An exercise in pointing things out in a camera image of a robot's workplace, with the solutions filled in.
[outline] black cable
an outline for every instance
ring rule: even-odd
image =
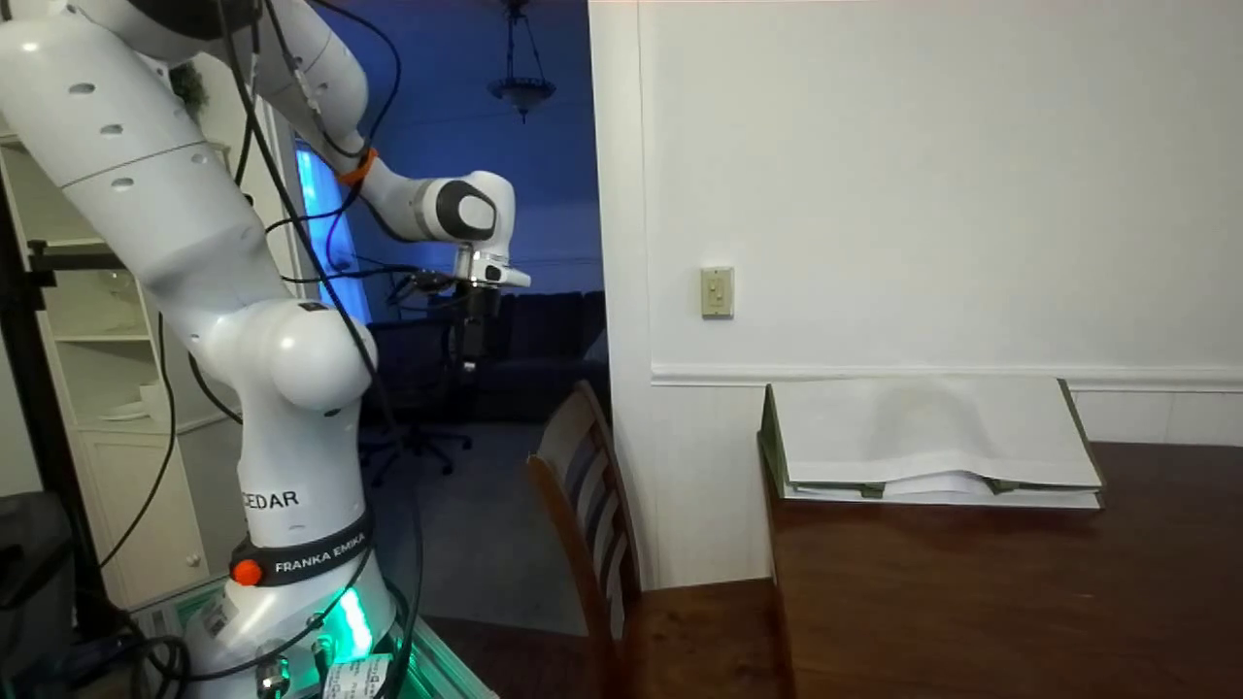
[[[441,280],[440,272],[423,272],[410,263],[379,263],[379,268],[339,268],[330,277],[279,277],[283,285],[321,285],[321,280],[370,280],[370,277],[427,277],[427,280]]]
[[[213,0],[213,7],[217,7],[217,18],[222,18],[222,28],[226,28],[226,34],[228,34],[228,40],[226,40],[226,52],[228,52],[228,65],[233,65],[233,91],[238,91],[238,99],[240,99],[244,118],[256,125],[256,105],[252,105],[252,99],[247,99],[247,91],[244,91],[244,82],[240,82],[238,46],[233,46],[233,31],[228,31],[228,18],[226,18],[222,0]],[[308,235],[308,224],[301,224],[297,215],[296,215],[297,207],[290,201],[286,187],[279,187],[279,167],[274,167],[274,154],[270,154],[270,143],[262,140],[262,132],[256,132],[256,148],[261,148],[262,167],[268,167],[268,176],[270,176],[270,184],[274,184],[274,194],[279,194],[279,201],[283,201],[283,211],[286,211],[286,219],[290,219],[290,224],[296,224],[296,241],[301,246],[313,277],[327,277],[321,263],[319,263],[319,257],[313,257],[312,235]],[[347,316],[339,288],[332,288],[330,280],[327,280],[321,288],[327,288],[327,295],[330,295],[330,302],[332,302],[332,311],[339,311],[339,317],[343,317],[343,328],[347,328],[347,336],[348,336],[348,341],[352,341],[366,373],[371,377],[371,389],[376,389],[383,422],[395,427],[388,391],[383,391],[383,383],[376,381],[376,360],[370,358],[370,350],[366,350],[352,317]],[[312,618],[301,632],[286,636],[283,646],[274,646],[270,651],[262,651],[262,658],[256,658],[256,659],[247,659],[247,663],[238,663],[238,668],[226,668],[226,671],[198,671],[198,675],[189,671],[186,681],[198,684],[198,681],[233,675],[233,671],[244,671],[244,668],[262,663],[268,658],[279,658],[283,650],[296,650],[301,636],[312,636],[312,632],[321,624],[327,614],[339,610],[339,604],[352,592],[352,584],[356,584],[356,574],[366,572],[366,563],[370,563],[370,549],[362,552],[362,563],[356,563],[356,572],[348,574],[348,584],[343,588],[343,596],[339,596],[319,618]]]
[[[240,130],[238,167],[233,167],[233,187],[240,187],[240,180],[244,180],[252,135],[256,135],[256,125],[244,125]]]
[[[189,360],[189,377],[193,377],[198,391],[202,391],[226,420],[240,422],[240,417],[204,383],[193,354],[186,354],[186,360]]]
[[[240,663],[228,663],[228,668],[217,668],[217,671],[181,671],[180,681],[181,681],[181,684],[226,681],[226,675],[247,671],[247,668],[256,668],[256,663],[262,663],[262,659],[274,659],[279,651],[296,650],[301,636],[312,636],[313,628],[321,628],[321,622],[343,607],[343,600],[347,600],[347,596],[352,592],[352,584],[362,580],[370,554],[371,554],[371,552],[362,549],[356,569],[352,569],[352,574],[347,580],[343,596],[330,600],[330,604],[321,607],[321,614],[308,618],[308,624],[301,624],[296,636],[279,642],[274,650],[268,650],[268,651],[256,658],[256,659],[240,659]]]
[[[268,17],[270,17],[270,31],[274,31],[279,59],[283,59],[283,65],[296,73],[297,61],[296,61],[296,56],[286,52],[286,40],[283,40],[283,28],[279,28],[279,17],[274,17],[270,0],[262,0],[262,7],[268,7]],[[319,135],[321,135],[321,143],[327,143],[330,153],[339,153],[343,160],[366,160],[366,143],[362,143],[362,153],[347,153],[347,148],[321,130],[321,118],[319,118],[313,108],[312,108],[312,122],[313,122],[313,130],[319,130]]]
[[[101,572],[121,554],[121,549],[132,541],[132,531],[145,526],[161,477],[165,477],[165,468],[171,468],[171,456],[180,448],[180,405],[174,405],[174,391],[171,391],[171,381],[165,381],[165,341],[161,341],[161,316],[156,316],[156,360],[158,360],[158,383],[161,383],[161,400],[165,400],[165,444],[161,444],[161,457],[158,457],[158,470],[156,470],[156,483],[138,504],[138,512],[129,519],[129,528],[121,531],[121,541],[101,554]]]
[[[376,108],[376,122],[366,130],[366,143],[376,143],[379,125],[388,122],[388,108],[392,108],[392,101],[395,101],[395,92],[401,92],[401,82],[405,82],[401,46],[395,46],[371,18],[366,18],[366,17],[356,17],[356,12],[343,7],[343,4],[330,4],[330,0],[312,0],[312,4],[313,4],[313,7],[327,7],[327,12],[332,12],[332,17],[347,17],[348,25],[371,31],[371,34],[383,43],[388,59],[392,59],[388,92],[383,92],[383,101],[379,101],[379,108]]]
[[[158,688],[156,688],[156,699],[161,695],[186,695],[186,684],[181,675],[189,671],[189,650],[181,642],[171,642],[171,636],[151,636],[145,642],[145,651],[156,651],[156,650],[165,650],[165,668],[171,671],[158,671]]]
[[[327,257],[327,263],[332,268],[332,272],[343,272],[347,263],[343,261],[332,261],[332,241],[339,241],[339,229],[343,229],[343,220],[347,220],[347,207],[339,207],[343,215],[327,224],[327,235],[321,235],[321,257]]]
[[[270,224],[262,224],[262,236],[270,236],[274,229],[283,229],[283,224],[296,224],[296,220],[321,220],[321,219],[343,219],[347,215],[347,207],[352,207],[352,197],[347,197],[339,211],[321,211],[321,215],[297,215],[297,219],[279,219],[279,220],[270,220]]]

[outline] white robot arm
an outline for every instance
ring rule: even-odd
[[[356,474],[356,398],[376,354],[366,328],[283,290],[262,224],[136,59],[181,61],[198,52],[244,72],[392,235],[455,241],[464,290],[527,285],[510,268],[514,187],[485,171],[392,176],[356,132],[356,61],[301,0],[72,0],[0,25],[0,113],[13,132],[240,400],[247,545],[226,596],[193,618],[189,695],[261,695],[270,668],[301,668],[286,695],[313,695],[332,668],[401,636]]]

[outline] dark wooden table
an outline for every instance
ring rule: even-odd
[[[1243,695],[1243,449],[1090,456],[1104,512],[769,503],[797,695]]]

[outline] light switch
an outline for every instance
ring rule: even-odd
[[[732,268],[700,268],[700,317],[732,317]]]

